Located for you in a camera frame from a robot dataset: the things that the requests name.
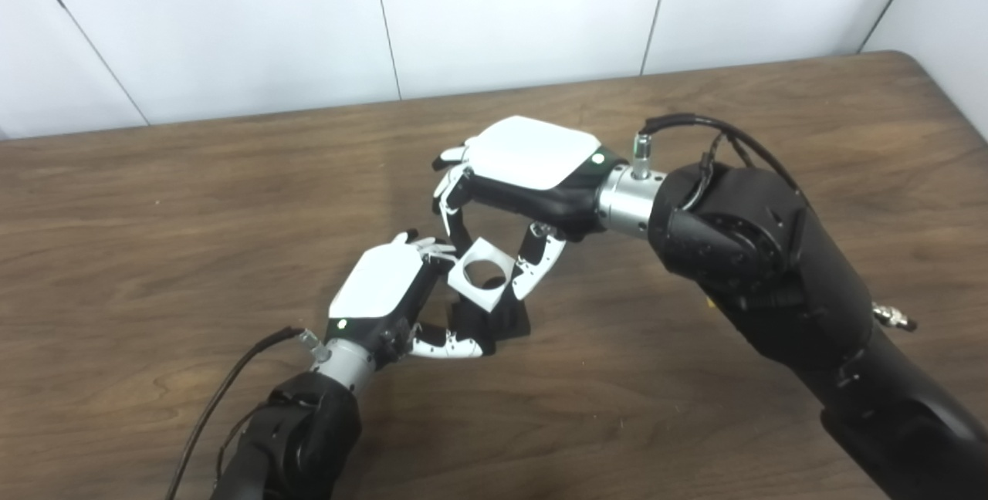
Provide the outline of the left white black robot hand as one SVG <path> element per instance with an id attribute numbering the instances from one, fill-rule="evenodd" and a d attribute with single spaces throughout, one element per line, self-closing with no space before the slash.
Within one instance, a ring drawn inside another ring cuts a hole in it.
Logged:
<path id="1" fill-rule="evenodd" d="M 496 344 L 466 328 L 421 322 L 435 286 L 458 261 L 455 247 L 416 230 L 364 251 L 328 308 L 329 341 L 367 352 L 375 370 L 408 355 L 431 359 L 493 356 Z"/>

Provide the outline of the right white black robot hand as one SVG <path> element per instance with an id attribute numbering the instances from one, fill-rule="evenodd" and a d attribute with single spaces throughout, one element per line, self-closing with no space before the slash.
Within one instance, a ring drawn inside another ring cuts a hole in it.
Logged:
<path id="1" fill-rule="evenodd" d="M 487 313 L 525 299 L 569 242 L 604 231 L 600 189 L 624 158 L 594 135 L 534 118 L 499 120 L 431 163 L 431 208 L 458 254 L 451 287 Z M 479 202 L 530 220 L 516 256 L 473 239 L 463 209 Z"/>

